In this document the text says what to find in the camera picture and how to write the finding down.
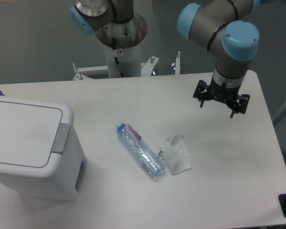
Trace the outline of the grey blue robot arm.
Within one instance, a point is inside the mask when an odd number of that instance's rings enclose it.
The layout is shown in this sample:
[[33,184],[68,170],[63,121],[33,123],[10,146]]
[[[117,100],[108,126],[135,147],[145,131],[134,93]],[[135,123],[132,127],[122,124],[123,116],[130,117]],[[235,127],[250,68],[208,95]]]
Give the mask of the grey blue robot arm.
[[[254,58],[258,29],[242,18],[259,5],[257,0],[214,0],[206,6],[188,4],[177,29],[216,58],[210,83],[200,80],[193,97],[201,104],[215,100],[232,114],[246,112],[250,96],[239,89]],[[78,0],[69,9],[84,34],[95,34],[106,52],[109,77],[142,76],[141,44],[147,35],[145,19],[131,0]]]

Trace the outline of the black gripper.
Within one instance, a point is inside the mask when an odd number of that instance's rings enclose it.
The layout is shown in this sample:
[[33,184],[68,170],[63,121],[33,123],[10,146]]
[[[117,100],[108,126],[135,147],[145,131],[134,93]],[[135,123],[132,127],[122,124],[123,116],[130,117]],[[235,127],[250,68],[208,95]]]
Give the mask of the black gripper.
[[250,101],[250,95],[238,95],[239,89],[240,86],[228,88],[227,83],[217,83],[212,77],[210,85],[207,85],[203,80],[198,82],[193,98],[200,102],[200,108],[203,107],[205,101],[210,101],[211,98],[215,101],[229,104],[232,110],[230,118],[233,118],[235,114],[244,115]]

